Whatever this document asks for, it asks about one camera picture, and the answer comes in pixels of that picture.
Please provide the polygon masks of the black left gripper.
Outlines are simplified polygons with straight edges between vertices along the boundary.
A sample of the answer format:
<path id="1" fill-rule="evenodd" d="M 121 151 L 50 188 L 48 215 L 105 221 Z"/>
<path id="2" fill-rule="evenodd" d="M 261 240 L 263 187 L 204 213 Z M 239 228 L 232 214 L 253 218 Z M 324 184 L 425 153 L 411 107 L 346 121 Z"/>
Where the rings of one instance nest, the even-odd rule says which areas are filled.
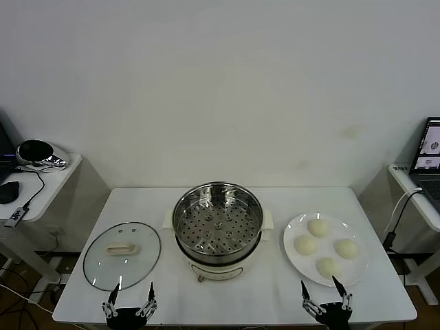
<path id="1" fill-rule="evenodd" d="M 115 308 L 120 284 L 118 283 L 109 294 L 106 302 L 102 303 L 102 310 L 106 316 L 109 329 L 113 330 L 137 330 L 147 323 L 146 317 L 151 317 L 157 309 L 154 284 L 151 282 L 147 301 L 142 307 Z"/>

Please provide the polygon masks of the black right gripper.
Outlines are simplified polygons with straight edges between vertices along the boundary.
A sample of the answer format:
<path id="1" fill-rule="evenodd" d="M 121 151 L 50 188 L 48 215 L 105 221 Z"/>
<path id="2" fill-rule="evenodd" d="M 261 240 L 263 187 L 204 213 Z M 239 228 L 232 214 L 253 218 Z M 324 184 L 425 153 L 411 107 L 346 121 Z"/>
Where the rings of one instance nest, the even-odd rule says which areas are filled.
<path id="1" fill-rule="evenodd" d="M 316 321 L 325 325 L 329 330 L 350 330 L 349 319 L 353 313 L 351 308 L 353 294 L 348 293 L 335 276 L 332 276 L 332 279 L 342 302 L 317 304 L 311 299 L 305 283 L 301 281 L 302 308 L 310 316 L 316 316 Z"/>

